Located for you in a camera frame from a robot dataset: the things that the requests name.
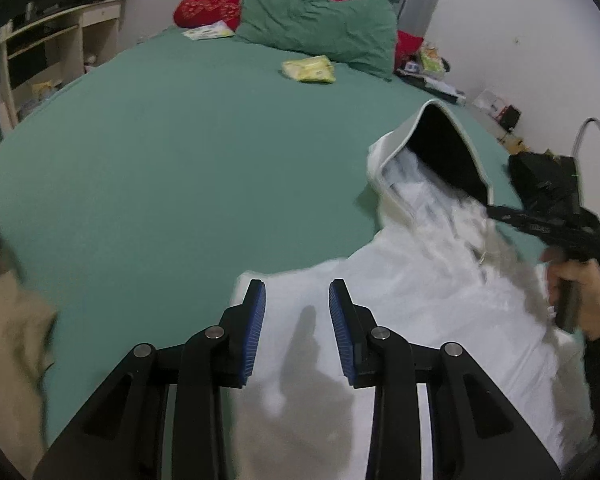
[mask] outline cable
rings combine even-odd
[[[586,119],[580,129],[578,130],[578,134],[576,135],[576,140],[573,143],[573,148],[571,149],[571,156],[573,158],[578,158],[578,152],[580,151],[580,147],[582,145],[582,139],[584,138],[584,133],[587,131],[587,126],[589,123],[596,123],[598,130],[600,131],[600,120],[596,117],[590,117]]]

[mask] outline person's arm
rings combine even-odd
[[[556,256],[555,250],[547,250],[542,259],[550,262]],[[587,338],[584,367],[589,383],[591,408],[594,412],[594,434],[600,437],[600,266],[596,260],[586,263],[552,262],[547,268],[551,304],[558,301],[560,279],[580,283],[582,302],[578,313],[578,325]]]

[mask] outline white desk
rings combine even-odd
[[[11,22],[0,28],[0,93],[11,124],[18,124],[18,111],[32,98],[32,85],[51,81],[69,84],[84,74],[85,55],[95,54],[96,65],[118,53],[118,29],[124,0],[104,0],[64,9],[12,30]],[[10,48],[24,32],[54,25],[49,34],[30,43]],[[16,88],[11,87],[9,62],[40,44],[45,46],[48,67]]]

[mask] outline shelf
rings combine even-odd
[[[78,25],[72,25],[71,27],[63,28],[62,30],[57,30],[56,32],[53,32],[52,34],[49,34],[48,36],[45,36],[44,38],[41,38],[40,40],[34,41],[33,43],[29,43],[27,46],[16,50],[16,52],[14,52],[13,54],[9,54],[7,56],[7,60],[11,60],[14,57],[19,56],[20,54],[26,52],[27,50],[30,50],[30,49],[34,48],[35,46],[38,46],[41,43],[45,43],[45,41],[49,41],[49,40],[56,38],[62,34],[65,34],[66,32],[75,30],[76,28],[78,28]]]
[[[13,104],[15,106],[16,113],[20,111],[22,105],[32,98],[31,87],[36,83],[43,83],[45,81],[51,81],[53,86],[57,86],[62,83],[62,64],[55,63],[42,72],[38,72],[32,78],[26,80],[20,86],[12,89],[13,91]]]
[[[48,22],[49,20],[54,20],[56,18],[60,18],[61,16],[72,14],[78,10],[87,9],[88,7],[92,7],[94,5],[108,4],[108,3],[114,3],[114,2],[123,2],[123,1],[124,0],[100,0],[97,2],[91,2],[88,4],[79,5],[76,7],[69,7],[68,9],[59,10],[58,12],[54,12],[48,16],[45,16],[44,18],[40,18],[39,20],[36,20],[35,22],[27,23],[27,25],[17,28],[16,30],[10,30],[9,32],[8,32],[9,29],[6,26],[1,27],[0,32],[3,29],[4,29],[4,31],[2,33],[0,33],[0,45],[2,43],[5,43],[5,42],[11,40],[12,38],[15,38],[16,36],[19,36],[23,32],[27,32],[28,30],[31,30],[32,28],[39,27],[40,25]]]

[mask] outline human hand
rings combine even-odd
[[[549,248],[541,256],[543,262],[550,263],[546,271],[549,303],[558,302],[561,279],[578,282],[581,295],[578,325],[587,339],[594,341],[600,337],[600,265],[596,260],[560,262],[561,255],[560,249]]]

